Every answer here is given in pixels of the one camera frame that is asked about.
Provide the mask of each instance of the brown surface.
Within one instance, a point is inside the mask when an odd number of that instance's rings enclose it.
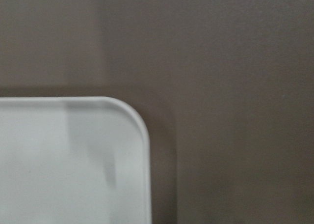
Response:
[[[0,95],[133,105],[155,224],[314,223],[314,0],[0,1]]]

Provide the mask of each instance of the white plastic tray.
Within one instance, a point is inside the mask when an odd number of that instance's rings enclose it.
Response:
[[[0,224],[151,224],[149,164],[122,101],[0,98]]]

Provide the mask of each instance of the gray surface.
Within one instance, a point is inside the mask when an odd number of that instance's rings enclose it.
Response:
[[[156,224],[314,223],[314,0],[1,3],[1,95],[137,108]]]

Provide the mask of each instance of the tray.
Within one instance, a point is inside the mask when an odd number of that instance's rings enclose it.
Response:
[[[0,98],[0,224],[151,224],[149,136],[109,97]]]

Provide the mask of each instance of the rectangular plate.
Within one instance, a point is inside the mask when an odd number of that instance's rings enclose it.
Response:
[[[1,224],[150,224],[149,137],[108,97],[0,98]]]

